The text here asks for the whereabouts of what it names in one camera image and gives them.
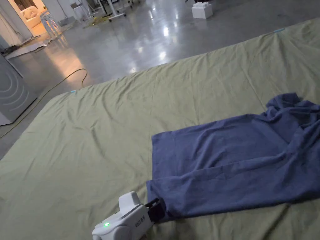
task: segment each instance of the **white chair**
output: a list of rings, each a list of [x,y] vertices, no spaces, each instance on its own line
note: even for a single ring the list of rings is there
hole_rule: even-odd
[[[87,17],[88,20],[89,20],[90,18],[92,18],[92,16],[90,16],[90,11],[89,11],[89,9],[88,9],[88,13],[89,13],[89,15],[88,15],[88,13],[86,12],[86,10],[85,10],[82,2],[80,2],[79,4],[77,4],[77,3],[75,2],[75,0],[70,0],[70,3],[71,3],[71,2],[73,2],[73,3],[70,4],[70,6],[71,6],[71,8],[73,9],[73,12],[75,13],[75,15],[77,15],[76,9],[80,8],[80,9],[82,10],[82,12],[84,13],[84,15]]]
[[[58,25],[54,21],[54,19],[51,17],[51,14],[49,11],[45,11],[40,15],[41,22],[46,29],[47,33],[49,34],[51,40],[52,35],[53,38],[55,38],[55,35],[59,36],[58,32],[61,32]]]

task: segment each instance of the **blue cloth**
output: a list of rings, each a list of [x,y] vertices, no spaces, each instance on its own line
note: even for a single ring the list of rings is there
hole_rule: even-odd
[[[267,108],[152,137],[165,221],[320,197],[320,106],[288,93]]]

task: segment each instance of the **polished concrete floor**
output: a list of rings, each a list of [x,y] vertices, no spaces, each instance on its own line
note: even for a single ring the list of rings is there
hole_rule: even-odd
[[[320,16],[320,1],[214,0],[214,15],[194,19],[193,0],[141,0],[127,17],[68,30],[45,49],[12,59],[37,95],[79,68],[84,85],[110,81],[159,64],[245,41]],[[0,159],[41,108],[58,94],[81,88],[80,71],[52,90],[0,139]],[[0,136],[11,126],[0,127]]]

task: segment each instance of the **sofa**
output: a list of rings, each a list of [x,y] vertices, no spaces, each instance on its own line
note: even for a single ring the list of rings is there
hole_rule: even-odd
[[[37,9],[35,6],[31,6],[22,10],[21,14],[27,20],[27,26],[30,28],[33,28],[41,23],[40,15],[42,14],[42,11]]]

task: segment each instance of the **white box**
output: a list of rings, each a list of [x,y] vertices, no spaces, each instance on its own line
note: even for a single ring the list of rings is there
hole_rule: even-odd
[[[192,15],[194,18],[208,18],[212,16],[212,6],[208,4],[206,7],[192,7]]]

